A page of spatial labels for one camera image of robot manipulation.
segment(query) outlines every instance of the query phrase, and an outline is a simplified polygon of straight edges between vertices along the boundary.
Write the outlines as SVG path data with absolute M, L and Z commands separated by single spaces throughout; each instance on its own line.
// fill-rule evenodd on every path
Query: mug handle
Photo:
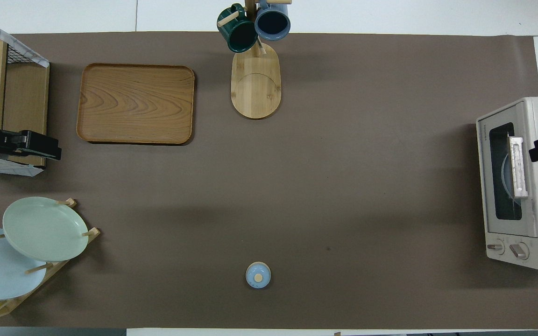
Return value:
M 232 13 L 235 13 L 238 11 L 238 19 L 244 19 L 246 17 L 246 11 L 244 10 L 244 7 L 242 7 L 241 4 L 233 4 L 231 7 Z

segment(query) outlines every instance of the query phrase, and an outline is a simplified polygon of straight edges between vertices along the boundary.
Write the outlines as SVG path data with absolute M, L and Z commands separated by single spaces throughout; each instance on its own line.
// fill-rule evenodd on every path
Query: microwave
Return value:
M 538 97 L 476 120 L 485 250 L 538 269 Z

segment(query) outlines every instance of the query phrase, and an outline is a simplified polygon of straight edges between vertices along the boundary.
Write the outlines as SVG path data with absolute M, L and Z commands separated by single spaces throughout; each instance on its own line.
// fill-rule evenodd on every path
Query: white tile floor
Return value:
M 231 2 L 0 0 L 0 28 L 11 34 L 215 31 L 216 16 Z M 293 0 L 290 18 L 292 32 L 538 36 L 538 0 Z M 538 65 L 538 37 L 535 51 Z

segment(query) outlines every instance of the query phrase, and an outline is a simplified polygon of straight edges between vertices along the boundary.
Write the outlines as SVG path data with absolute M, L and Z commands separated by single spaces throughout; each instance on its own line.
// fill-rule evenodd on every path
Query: brown table surface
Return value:
M 253 121 L 216 32 L 18 37 L 52 63 L 63 157 L 0 175 L 0 226 L 18 198 L 72 196 L 102 235 L 0 326 L 538 328 L 538 271 L 485 256 L 474 130 L 538 96 L 532 38 L 291 34 L 282 104 Z M 95 62 L 192 68 L 192 140 L 80 140 Z

